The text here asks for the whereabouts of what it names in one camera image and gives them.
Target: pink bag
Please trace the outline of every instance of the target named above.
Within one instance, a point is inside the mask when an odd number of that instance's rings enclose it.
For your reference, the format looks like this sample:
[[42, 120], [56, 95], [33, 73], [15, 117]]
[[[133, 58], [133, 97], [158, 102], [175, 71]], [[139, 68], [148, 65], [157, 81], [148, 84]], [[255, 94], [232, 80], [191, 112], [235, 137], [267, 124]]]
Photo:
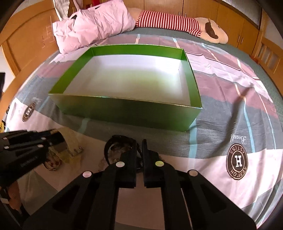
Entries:
[[122, 0], [112, 0], [74, 13], [76, 19], [52, 24], [59, 51], [69, 53], [99, 40], [131, 31], [135, 21]]

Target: white wall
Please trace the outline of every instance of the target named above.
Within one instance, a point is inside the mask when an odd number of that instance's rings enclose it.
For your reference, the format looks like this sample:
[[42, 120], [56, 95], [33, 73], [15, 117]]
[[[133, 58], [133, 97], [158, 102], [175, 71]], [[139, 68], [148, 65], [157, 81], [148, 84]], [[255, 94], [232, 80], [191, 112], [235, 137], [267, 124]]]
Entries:
[[281, 37], [279, 31], [277, 30], [270, 18], [268, 18], [264, 36], [270, 41], [274, 42], [276, 45], [280, 46], [281, 49], [283, 49], [283, 38]]
[[[16, 9], [16, 11], [14, 12], [17, 13], [21, 10], [23, 10], [24, 8], [31, 6], [37, 2], [41, 2], [43, 0], [25, 0], [24, 2], [21, 3], [21, 5]], [[15, 78], [14, 74], [12, 73], [6, 59], [5, 56], [3, 54], [2, 49], [0, 48], [0, 72], [5, 72], [6, 73], [6, 77], [5, 77], [5, 84], [3, 87], [3, 91], [5, 92], [5, 90], [8, 88], [8, 86], [10, 85], [10, 83], [13, 81], [13, 79]]]

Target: circular logo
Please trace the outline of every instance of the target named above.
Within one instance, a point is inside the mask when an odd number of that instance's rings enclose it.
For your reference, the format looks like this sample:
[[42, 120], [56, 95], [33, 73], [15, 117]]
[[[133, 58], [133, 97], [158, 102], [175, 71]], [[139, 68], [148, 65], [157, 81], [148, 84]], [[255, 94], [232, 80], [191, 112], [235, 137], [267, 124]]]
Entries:
[[248, 156], [244, 147], [240, 144], [233, 144], [226, 158], [226, 168], [229, 175], [240, 180], [244, 177], [248, 169]]
[[33, 114], [33, 111], [35, 110], [35, 102], [31, 103], [27, 109], [25, 110], [25, 112], [23, 113], [23, 122], [26, 122], [30, 116]]

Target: cabinet door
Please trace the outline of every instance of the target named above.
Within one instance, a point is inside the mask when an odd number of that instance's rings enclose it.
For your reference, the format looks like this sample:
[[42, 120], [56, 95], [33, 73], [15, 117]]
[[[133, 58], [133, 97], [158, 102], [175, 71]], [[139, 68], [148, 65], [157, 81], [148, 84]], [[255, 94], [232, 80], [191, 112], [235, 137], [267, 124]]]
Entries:
[[[123, 1], [127, 8], [139, 8], [144, 10], [143, 0], [123, 0]], [[104, 2], [108, 2], [108, 0], [100, 0], [100, 3], [104, 3]]]
[[258, 32], [258, 29], [256, 29], [251, 23], [245, 20], [238, 49], [251, 55], [254, 50], [254, 46], [256, 45]]
[[237, 47], [242, 34], [244, 18], [228, 7], [219, 4], [216, 23], [228, 35], [228, 44]]
[[144, 0], [144, 9], [182, 15], [183, 0]]
[[219, 3], [214, 0], [184, 0], [183, 16], [217, 20]]

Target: red and white striped fabric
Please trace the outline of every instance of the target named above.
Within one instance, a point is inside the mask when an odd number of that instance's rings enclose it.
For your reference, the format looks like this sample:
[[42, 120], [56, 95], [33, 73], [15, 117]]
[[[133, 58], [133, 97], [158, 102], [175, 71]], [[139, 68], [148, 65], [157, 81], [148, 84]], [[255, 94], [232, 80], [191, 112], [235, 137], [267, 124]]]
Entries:
[[200, 37], [201, 35], [200, 25], [194, 18], [148, 10], [144, 10], [140, 13], [136, 27], [184, 31], [196, 37]]

